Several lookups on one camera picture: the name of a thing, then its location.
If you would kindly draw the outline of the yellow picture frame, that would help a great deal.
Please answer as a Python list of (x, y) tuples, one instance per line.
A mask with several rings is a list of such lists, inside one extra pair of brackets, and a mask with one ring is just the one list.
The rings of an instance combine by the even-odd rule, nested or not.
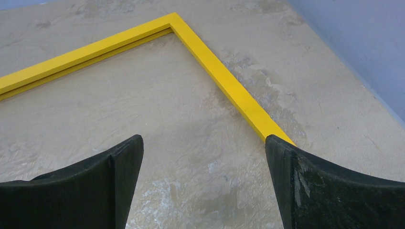
[(293, 144), (251, 94), (175, 12), (3, 76), (0, 79), (0, 98), (1, 100), (10, 98), (171, 32), (176, 34), (262, 140), (269, 135), (276, 135)]

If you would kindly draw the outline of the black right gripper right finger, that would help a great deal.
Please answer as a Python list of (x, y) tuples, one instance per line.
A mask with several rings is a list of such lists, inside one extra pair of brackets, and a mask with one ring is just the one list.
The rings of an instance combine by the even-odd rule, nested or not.
[(276, 135), (265, 151), (284, 228), (404, 228), (403, 182), (341, 167)]

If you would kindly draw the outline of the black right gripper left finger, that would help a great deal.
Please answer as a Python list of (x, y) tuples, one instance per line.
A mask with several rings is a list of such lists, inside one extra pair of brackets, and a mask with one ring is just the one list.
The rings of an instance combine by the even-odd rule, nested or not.
[(123, 229), (144, 154), (140, 135), (29, 181), (0, 185), (3, 229)]

